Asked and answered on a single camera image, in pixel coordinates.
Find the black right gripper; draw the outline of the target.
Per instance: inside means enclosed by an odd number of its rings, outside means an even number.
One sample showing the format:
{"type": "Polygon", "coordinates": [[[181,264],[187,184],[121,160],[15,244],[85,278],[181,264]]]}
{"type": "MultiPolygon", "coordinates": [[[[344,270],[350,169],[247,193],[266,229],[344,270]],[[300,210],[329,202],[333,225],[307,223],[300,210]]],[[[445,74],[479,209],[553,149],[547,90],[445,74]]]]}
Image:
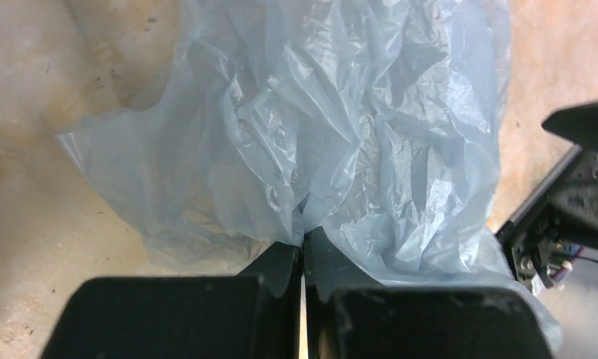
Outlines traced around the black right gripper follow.
{"type": "Polygon", "coordinates": [[[558,109],[541,126],[579,147],[496,233],[515,279],[532,292],[560,284],[584,249],[598,251],[598,102],[558,109]]]}

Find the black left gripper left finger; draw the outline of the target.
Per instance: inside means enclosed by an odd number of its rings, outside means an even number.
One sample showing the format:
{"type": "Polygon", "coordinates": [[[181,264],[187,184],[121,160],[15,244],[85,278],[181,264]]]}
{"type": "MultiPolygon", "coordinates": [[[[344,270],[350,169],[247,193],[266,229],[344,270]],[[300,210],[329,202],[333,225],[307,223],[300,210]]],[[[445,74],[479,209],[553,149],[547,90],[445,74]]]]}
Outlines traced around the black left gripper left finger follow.
{"type": "Polygon", "coordinates": [[[95,277],[43,358],[296,358],[301,251],[276,243],[235,276],[95,277]]]}

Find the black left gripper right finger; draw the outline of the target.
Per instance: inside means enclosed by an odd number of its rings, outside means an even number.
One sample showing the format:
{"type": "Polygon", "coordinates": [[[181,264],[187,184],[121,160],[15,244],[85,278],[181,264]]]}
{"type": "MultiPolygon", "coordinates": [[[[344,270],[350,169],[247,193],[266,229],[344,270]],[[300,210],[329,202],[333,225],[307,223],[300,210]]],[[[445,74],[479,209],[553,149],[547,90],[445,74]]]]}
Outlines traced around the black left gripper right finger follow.
{"type": "Polygon", "coordinates": [[[309,358],[552,358],[514,289],[424,280],[385,286],[316,228],[305,235],[309,358]]]}

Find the light blue trash bag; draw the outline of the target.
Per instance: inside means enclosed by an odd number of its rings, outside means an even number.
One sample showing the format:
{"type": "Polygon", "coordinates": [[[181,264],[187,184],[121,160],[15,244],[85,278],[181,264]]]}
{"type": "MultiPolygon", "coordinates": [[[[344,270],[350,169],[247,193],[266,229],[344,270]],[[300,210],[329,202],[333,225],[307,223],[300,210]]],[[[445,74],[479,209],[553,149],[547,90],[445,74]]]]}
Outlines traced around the light blue trash bag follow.
{"type": "Polygon", "coordinates": [[[235,273],[321,228],[387,286],[508,288],[561,326],[487,228],[506,1],[182,1],[160,100],[57,139],[149,258],[235,273]]]}

